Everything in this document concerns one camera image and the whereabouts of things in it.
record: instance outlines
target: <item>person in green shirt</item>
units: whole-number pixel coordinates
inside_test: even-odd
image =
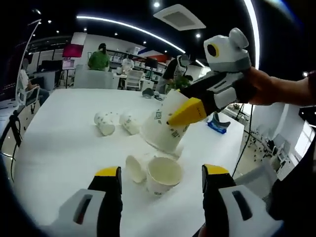
[[[90,70],[105,71],[110,64],[110,58],[107,54],[105,43],[99,45],[98,51],[95,51],[88,61]]]

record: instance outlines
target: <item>green shirt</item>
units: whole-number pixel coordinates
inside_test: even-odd
[[[90,70],[104,71],[109,66],[110,58],[108,54],[101,51],[94,52],[89,58],[88,66]]]

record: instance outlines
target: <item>led light strip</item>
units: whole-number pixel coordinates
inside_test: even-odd
[[[157,36],[157,35],[155,35],[153,33],[150,33],[148,31],[145,31],[145,30],[141,29],[141,28],[138,28],[136,26],[128,25],[128,24],[120,22],[120,21],[114,21],[114,20],[110,20],[110,19],[106,19],[106,18],[92,17],[92,16],[77,16],[77,19],[88,19],[88,20],[105,21],[105,22],[115,23],[115,24],[118,24],[118,25],[121,25],[121,26],[126,26],[126,27],[129,27],[129,28],[141,31],[141,32],[143,32],[145,34],[148,34],[148,35],[152,36],[152,37],[155,37],[156,39],[158,39],[158,40],[160,40],[162,42],[165,42],[168,45],[170,45],[170,46],[174,47],[175,49],[179,50],[181,53],[185,53],[185,51],[182,48],[174,45],[173,43],[171,43],[171,42],[169,42],[169,41],[167,41],[167,40],[165,40],[165,39],[163,39],[163,38],[161,38],[161,37],[159,37],[159,36]],[[199,60],[196,60],[196,62],[198,64],[200,64],[202,67],[205,67],[203,65],[203,63],[201,63]]]
[[[257,17],[255,13],[255,9],[253,8],[251,0],[243,0],[248,14],[250,16],[250,21],[252,25],[252,31],[253,31],[253,37],[255,39],[255,68],[259,69],[259,63],[260,63],[260,40],[259,40],[259,28],[258,28],[258,22]]]

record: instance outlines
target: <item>black ceiling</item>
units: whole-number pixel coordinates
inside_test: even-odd
[[[309,43],[308,27],[310,17],[306,17],[308,4],[300,1],[286,1],[291,11],[296,14],[294,20],[288,20],[278,9],[268,4],[269,0],[252,1],[257,13],[260,43],[261,43],[261,69],[277,77],[286,79],[300,79],[303,71],[315,68],[315,47]],[[145,40],[146,47],[163,53],[165,50],[171,56],[179,52],[151,36],[129,29],[127,27],[96,22],[77,20],[76,16],[89,15],[122,21],[142,29],[148,30],[162,38],[169,40],[181,47],[189,54],[206,64],[203,41],[214,35],[227,35],[233,27],[240,28],[248,37],[248,48],[254,64],[254,39],[252,27],[243,0],[195,0],[175,1],[159,0],[160,7],[153,7],[154,0],[139,1],[39,1],[29,3],[25,9],[29,20],[42,19],[42,24],[36,30],[34,40],[52,36],[69,36],[73,32],[83,31],[87,27],[89,34],[104,35],[142,44]],[[196,15],[205,25],[205,29],[179,32],[166,23],[153,17],[153,14],[168,6],[181,3]],[[31,9],[37,8],[41,15],[32,13]]]

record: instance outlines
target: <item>ceiling vent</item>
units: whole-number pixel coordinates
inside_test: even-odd
[[[180,4],[167,7],[155,13],[154,17],[179,31],[206,28],[192,12]]]

